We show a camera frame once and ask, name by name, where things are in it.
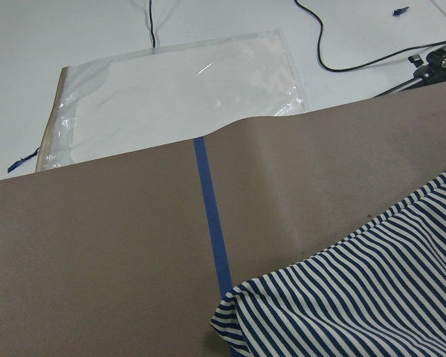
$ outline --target blue tape strip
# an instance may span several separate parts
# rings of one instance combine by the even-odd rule
[[[205,203],[205,210],[207,211],[207,221],[208,228],[210,229],[213,258],[215,259],[216,276],[218,278],[220,295],[223,298],[224,295],[233,288],[233,283],[231,282],[230,266],[224,247],[222,225],[220,223],[218,207],[216,206],[215,192],[211,181],[205,141],[202,137],[196,138],[193,139],[193,145],[195,147],[198,172],[200,173],[200,184]]]

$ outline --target striped cloth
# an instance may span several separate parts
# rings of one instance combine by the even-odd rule
[[[345,239],[226,294],[244,356],[446,356],[446,171]]]

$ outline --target brown cardboard sheet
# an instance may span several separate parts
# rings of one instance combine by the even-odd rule
[[[192,141],[0,181],[0,356],[228,356]]]
[[[205,137],[233,284],[309,257],[446,169],[446,83]]]
[[[233,283],[446,168],[446,83],[205,137]],[[0,181],[0,356],[228,356],[192,141]]]

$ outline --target black mechanical device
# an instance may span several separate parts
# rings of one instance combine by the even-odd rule
[[[446,45],[430,52],[426,56],[426,62],[417,54],[408,60],[416,67],[413,78],[380,93],[377,97],[394,91],[405,91],[446,81]]]

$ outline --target transparent plastic wrap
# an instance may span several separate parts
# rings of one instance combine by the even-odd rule
[[[306,108],[279,30],[96,59],[62,70],[36,171]]]

